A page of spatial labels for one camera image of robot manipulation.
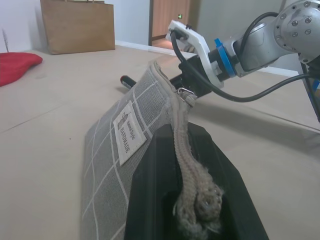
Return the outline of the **grey checked fabric pouch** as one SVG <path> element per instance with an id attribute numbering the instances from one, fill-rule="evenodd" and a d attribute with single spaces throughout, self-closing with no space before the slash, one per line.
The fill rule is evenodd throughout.
<path id="1" fill-rule="evenodd" d="M 173 207 L 178 227 L 191 240 L 221 231 L 223 190 L 192 155 L 187 135 L 195 93 L 175 88 L 157 62 L 87 132 L 81 193 L 81 240 L 122 240 L 132 177 L 156 130 L 170 125 L 182 173 Z"/>

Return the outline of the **red and black marker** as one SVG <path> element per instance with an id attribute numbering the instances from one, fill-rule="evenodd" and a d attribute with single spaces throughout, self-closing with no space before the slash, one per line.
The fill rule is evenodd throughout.
<path id="1" fill-rule="evenodd" d="M 133 80 L 127 75 L 121 76 L 120 82 L 123 86 L 125 86 L 129 90 L 137 83 L 135 80 Z"/>

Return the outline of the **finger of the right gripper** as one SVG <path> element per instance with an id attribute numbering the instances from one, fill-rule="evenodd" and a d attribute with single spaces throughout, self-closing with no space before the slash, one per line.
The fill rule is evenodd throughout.
<path id="1" fill-rule="evenodd" d="M 183 86 L 183 75 L 177 75 L 175 77 L 173 77 L 172 79 L 169 80 L 170 83 L 174 86 L 174 87 L 182 87 Z"/>

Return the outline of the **beige table cover sheet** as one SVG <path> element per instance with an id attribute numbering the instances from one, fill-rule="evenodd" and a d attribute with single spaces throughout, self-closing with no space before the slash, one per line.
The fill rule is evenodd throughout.
<path id="1" fill-rule="evenodd" d="M 34 50 L 42 63 L 19 80 L 0 87 L 0 134 L 73 101 L 89 101 L 99 91 L 115 102 L 127 89 L 122 76 L 138 81 L 148 64 L 157 61 L 168 77 L 178 74 L 173 51 L 117 46 L 112 51 L 51 55 Z"/>
<path id="2" fill-rule="evenodd" d="M 116 101 L 99 91 L 0 134 L 0 240 L 79 240 L 84 137 Z M 239 170 L 270 240 L 320 240 L 320 123 L 301 83 L 253 103 L 208 95 L 190 121 Z"/>

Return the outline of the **wooden door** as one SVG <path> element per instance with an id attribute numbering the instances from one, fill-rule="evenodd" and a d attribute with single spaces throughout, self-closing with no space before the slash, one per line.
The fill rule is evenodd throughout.
<path id="1" fill-rule="evenodd" d="M 150 0 L 148 45 L 163 40 L 172 20 L 188 24 L 191 0 Z"/>

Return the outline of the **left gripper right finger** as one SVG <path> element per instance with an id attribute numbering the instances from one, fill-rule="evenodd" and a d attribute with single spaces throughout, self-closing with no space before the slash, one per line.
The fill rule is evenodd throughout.
<path id="1" fill-rule="evenodd" d="M 205 128 L 190 122 L 188 135 L 194 158 L 223 190 L 220 233 L 210 232 L 208 240 L 269 240 L 237 168 Z"/>

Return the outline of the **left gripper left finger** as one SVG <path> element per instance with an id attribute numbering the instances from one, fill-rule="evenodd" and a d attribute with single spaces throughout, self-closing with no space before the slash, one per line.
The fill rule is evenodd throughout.
<path id="1" fill-rule="evenodd" d="M 126 240 L 183 240 L 174 215 L 181 188 L 173 131 L 166 124 L 153 134 L 133 173 Z"/>

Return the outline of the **red cloth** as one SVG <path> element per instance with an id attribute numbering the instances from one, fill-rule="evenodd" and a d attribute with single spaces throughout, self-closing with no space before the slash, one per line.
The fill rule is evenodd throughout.
<path id="1" fill-rule="evenodd" d="M 43 58 L 27 52 L 0 53 L 0 87 L 19 80 L 31 67 L 43 62 Z"/>

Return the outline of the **brown paper bag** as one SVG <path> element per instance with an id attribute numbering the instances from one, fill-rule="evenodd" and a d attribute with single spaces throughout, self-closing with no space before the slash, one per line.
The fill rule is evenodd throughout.
<path id="1" fill-rule="evenodd" d="M 40 0 L 53 55 L 115 49 L 114 6 L 96 0 Z"/>

